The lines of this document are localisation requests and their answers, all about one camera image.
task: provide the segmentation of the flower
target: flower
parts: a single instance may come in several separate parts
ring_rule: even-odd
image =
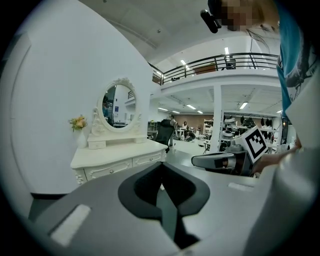
[[[88,125],[85,117],[82,116],[82,115],[77,117],[77,118],[72,118],[68,122],[69,122],[69,124],[72,125],[72,130],[73,131],[81,130],[81,129],[83,129],[84,127],[86,127]]]

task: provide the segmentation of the desk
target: desk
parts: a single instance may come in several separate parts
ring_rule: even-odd
[[[210,141],[205,141],[203,144],[204,144],[204,152],[203,152],[203,155],[204,155],[208,150],[210,150]]]
[[[147,131],[147,135],[152,135],[153,136],[153,141],[156,139],[156,137],[157,137],[157,133],[158,133],[158,131],[157,130],[148,130]]]
[[[181,138],[181,136],[182,136],[181,133],[184,133],[185,131],[186,131],[185,129],[177,130],[179,138]]]

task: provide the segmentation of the office chair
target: office chair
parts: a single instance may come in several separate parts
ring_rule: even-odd
[[[155,138],[155,141],[163,145],[168,145],[168,142],[174,130],[175,128],[172,125],[170,125],[170,120],[162,120],[158,127],[158,134]]]

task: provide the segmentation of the black seat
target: black seat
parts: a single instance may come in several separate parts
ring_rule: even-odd
[[[158,134],[155,138],[155,141],[163,145],[168,145],[168,142],[174,130],[175,128],[170,125],[170,120],[162,120],[160,125],[158,126]]]
[[[162,211],[156,206],[161,184],[177,209],[174,242],[181,249],[198,242],[197,237],[186,232],[182,218],[197,214],[207,203],[210,189],[204,181],[166,162],[157,162],[124,180],[118,198],[136,217],[162,223]]]

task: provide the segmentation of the blue shirt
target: blue shirt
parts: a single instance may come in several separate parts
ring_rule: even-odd
[[[102,107],[102,113],[103,113],[103,115],[104,115],[105,118],[108,117],[108,109],[105,108],[104,106]]]
[[[319,60],[313,46],[304,38],[295,18],[275,1],[279,14],[280,56],[277,72],[282,90],[282,115],[305,88]]]

